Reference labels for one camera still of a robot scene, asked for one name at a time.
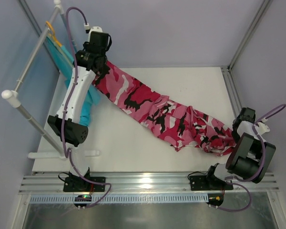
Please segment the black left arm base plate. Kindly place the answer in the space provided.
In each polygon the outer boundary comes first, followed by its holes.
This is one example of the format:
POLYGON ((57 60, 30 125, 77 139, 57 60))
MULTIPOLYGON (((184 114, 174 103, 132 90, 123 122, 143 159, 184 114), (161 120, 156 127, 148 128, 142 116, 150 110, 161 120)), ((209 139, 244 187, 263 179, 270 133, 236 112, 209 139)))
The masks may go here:
POLYGON ((67 175, 66 178, 59 179, 64 182, 63 192, 104 192, 105 185, 92 184, 82 178, 73 175, 72 173, 64 173, 67 175))

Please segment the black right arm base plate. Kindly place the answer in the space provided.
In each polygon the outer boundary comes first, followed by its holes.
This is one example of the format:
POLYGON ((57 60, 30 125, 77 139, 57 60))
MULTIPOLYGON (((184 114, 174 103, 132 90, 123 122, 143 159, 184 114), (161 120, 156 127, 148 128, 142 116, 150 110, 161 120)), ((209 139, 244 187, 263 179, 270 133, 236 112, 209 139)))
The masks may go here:
POLYGON ((188 179, 192 191, 224 191, 234 189, 232 185, 226 184, 224 181, 213 175, 190 174, 188 179))

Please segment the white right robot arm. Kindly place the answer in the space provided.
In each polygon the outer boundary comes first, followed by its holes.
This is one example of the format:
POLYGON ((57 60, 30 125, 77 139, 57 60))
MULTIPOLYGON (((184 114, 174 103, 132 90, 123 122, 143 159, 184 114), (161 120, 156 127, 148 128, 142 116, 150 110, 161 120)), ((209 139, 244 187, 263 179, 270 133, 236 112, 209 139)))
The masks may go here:
POLYGON ((232 125, 236 147, 225 164, 209 168, 206 181, 210 189, 224 189, 229 178, 256 184, 263 179, 276 151, 276 146, 263 138, 270 132, 266 121, 267 117, 256 120, 251 108, 241 109, 232 125))

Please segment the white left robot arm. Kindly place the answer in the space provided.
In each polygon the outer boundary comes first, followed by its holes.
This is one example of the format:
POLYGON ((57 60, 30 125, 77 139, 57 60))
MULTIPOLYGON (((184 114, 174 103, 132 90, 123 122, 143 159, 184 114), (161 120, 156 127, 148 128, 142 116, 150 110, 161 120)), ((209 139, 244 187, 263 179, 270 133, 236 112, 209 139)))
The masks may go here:
POLYGON ((60 137, 64 155, 71 163, 70 176, 88 181, 85 175, 90 168, 86 162, 86 155, 79 145, 88 136, 88 127, 80 123, 80 116, 84 100, 95 78, 104 77, 109 72, 106 52, 112 44, 108 33, 101 27, 94 26, 88 32, 88 40, 83 49, 76 52, 74 68, 70 84, 61 107, 56 115, 48 117, 48 124, 60 137))

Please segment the pink camouflage trousers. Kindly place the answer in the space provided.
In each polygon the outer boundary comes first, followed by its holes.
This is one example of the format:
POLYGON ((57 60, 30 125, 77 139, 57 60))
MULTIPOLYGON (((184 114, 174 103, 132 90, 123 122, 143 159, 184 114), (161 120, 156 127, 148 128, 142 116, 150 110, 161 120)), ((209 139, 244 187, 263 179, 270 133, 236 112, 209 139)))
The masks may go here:
POLYGON ((107 74, 98 75, 93 86, 113 104, 176 151, 191 146, 225 156, 236 142, 232 130, 218 119, 161 95, 111 62, 107 74))

